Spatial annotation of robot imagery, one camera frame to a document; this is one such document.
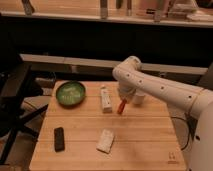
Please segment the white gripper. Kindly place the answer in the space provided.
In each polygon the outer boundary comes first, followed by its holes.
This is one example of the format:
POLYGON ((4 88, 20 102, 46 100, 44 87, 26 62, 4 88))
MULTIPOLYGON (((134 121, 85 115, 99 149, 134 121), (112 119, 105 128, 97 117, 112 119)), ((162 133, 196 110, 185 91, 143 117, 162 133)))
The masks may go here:
POLYGON ((118 94, 123 101, 129 104, 135 94, 135 89, 124 84, 118 84, 118 94))

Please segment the grey robot base column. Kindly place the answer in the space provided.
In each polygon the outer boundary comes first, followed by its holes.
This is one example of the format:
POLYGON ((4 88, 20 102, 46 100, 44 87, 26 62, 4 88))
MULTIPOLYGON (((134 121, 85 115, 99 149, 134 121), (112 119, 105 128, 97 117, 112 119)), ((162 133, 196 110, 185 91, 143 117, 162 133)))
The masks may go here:
POLYGON ((206 73, 199 80, 198 85, 203 88, 213 90, 213 62, 209 66, 206 73))

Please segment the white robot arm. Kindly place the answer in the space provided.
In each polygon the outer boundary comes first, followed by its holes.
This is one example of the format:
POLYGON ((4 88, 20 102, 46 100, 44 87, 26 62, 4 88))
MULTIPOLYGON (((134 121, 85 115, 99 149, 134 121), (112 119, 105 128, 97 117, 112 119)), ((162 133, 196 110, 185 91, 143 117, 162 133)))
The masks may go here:
POLYGON ((182 109, 198 120, 187 171, 213 171, 213 91, 145 74, 142 62, 129 56, 113 68, 121 99, 130 101, 137 90, 182 109))

